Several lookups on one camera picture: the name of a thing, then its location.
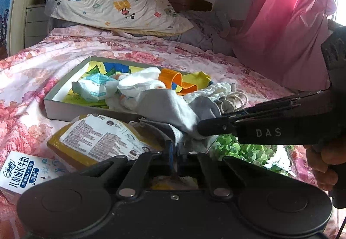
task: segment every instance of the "qq logo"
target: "qq logo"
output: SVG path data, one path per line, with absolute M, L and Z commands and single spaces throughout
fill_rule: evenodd
M 3 174 L 5 177 L 11 177 L 12 175 L 12 171 L 14 170 L 14 168 L 16 167 L 16 163 L 11 160 L 7 163 L 7 167 L 5 167 Z

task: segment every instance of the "finger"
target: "finger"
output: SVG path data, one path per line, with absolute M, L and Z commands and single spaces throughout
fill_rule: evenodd
M 338 138 L 324 146 L 322 160 L 331 165 L 343 164 L 346 162 L 346 142 L 344 138 Z
M 321 184 L 321 183 L 317 183 L 317 186 L 318 186 L 320 189 L 324 190 L 324 191 L 331 191 L 331 190 L 333 190 L 333 185 L 331 185 L 331 184 Z
M 312 170 L 317 182 L 321 184 L 334 185 L 338 182 L 338 174 L 332 169 L 328 169 L 325 173 L 317 170 Z
M 314 151 L 312 147 L 307 149 L 306 151 L 306 159 L 308 161 L 308 165 L 314 170 L 325 173 L 328 170 L 328 165 L 323 162 L 321 154 Z

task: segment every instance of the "silver screw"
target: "silver screw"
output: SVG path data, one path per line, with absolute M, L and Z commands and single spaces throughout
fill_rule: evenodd
M 227 188 L 216 188 L 213 193 L 219 197 L 227 197 L 231 194 Z
M 171 195 L 172 200 L 179 200 L 180 197 L 178 195 Z
M 119 191 L 119 195 L 122 197 L 133 197 L 136 194 L 136 191 L 132 188 L 123 188 Z

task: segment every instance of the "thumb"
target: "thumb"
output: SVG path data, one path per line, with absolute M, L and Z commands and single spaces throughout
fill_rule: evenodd
M 346 162 L 345 138 L 338 138 L 325 145 L 321 152 L 322 160 L 330 165 L 338 165 Z

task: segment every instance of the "white milk box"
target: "white milk box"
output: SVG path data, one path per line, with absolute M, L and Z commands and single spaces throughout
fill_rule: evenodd
M 8 202 L 16 205 L 30 187 L 66 173 L 60 161 L 11 151 L 0 171 L 0 190 Z

